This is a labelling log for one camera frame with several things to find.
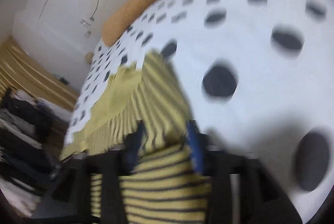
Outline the rack of hanging clothes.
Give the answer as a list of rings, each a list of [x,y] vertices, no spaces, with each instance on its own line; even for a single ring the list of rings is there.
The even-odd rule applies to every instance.
[[[31,217],[57,177],[71,112],[21,89],[1,97],[1,192],[22,217]]]

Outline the golden satin curtain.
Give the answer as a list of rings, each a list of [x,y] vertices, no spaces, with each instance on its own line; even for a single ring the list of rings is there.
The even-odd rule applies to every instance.
[[[69,111],[74,109],[79,93],[47,72],[11,36],[1,43],[0,73],[1,96],[8,88],[22,89]]]

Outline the yellow grey striped knit sweater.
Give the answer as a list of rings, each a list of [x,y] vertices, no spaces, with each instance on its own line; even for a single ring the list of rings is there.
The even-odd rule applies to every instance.
[[[87,150],[90,155],[122,144],[145,125],[139,161],[133,173],[120,178],[129,223],[203,223],[211,189],[207,178],[192,170],[189,149],[182,146],[191,118],[178,80],[167,60],[146,54],[142,68],[121,66],[108,78],[93,105],[91,118],[61,157]]]

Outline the white wall socket with plug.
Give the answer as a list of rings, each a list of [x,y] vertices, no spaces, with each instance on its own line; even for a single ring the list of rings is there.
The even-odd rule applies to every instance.
[[[90,17],[88,20],[85,20],[83,18],[81,18],[79,20],[79,23],[86,28],[86,32],[84,34],[84,37],[86,39],[88,39],[91,36],[91,34],[92,34],[92,32],[91,32],[91,25],[93,24],[93,22],[94,22],[94,18],[93,17]]]

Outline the white bedspread with dark dots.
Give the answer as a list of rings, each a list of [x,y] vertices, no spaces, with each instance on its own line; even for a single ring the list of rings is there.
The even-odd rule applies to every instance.
[[[333,189],[333,0],[157,0],[111,47],[102,38],[65,146],[109,76],[162,55],[199,131],[265,170],[241,222],[309,223]]]

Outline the long orange bolster pillow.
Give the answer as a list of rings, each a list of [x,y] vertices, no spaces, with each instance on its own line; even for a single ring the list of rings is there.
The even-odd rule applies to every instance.
[[[111,47],[141,14],[157,0],[128,0],[105,21],[101,37]]]

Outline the small beige round ball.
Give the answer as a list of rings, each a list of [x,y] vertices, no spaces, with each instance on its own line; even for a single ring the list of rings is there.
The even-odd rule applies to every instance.
[[[94,57],[94,53],[93,52],[88,52],[84,57],[85,63],[91,64],[92,60],[93,60],[93,57]]]

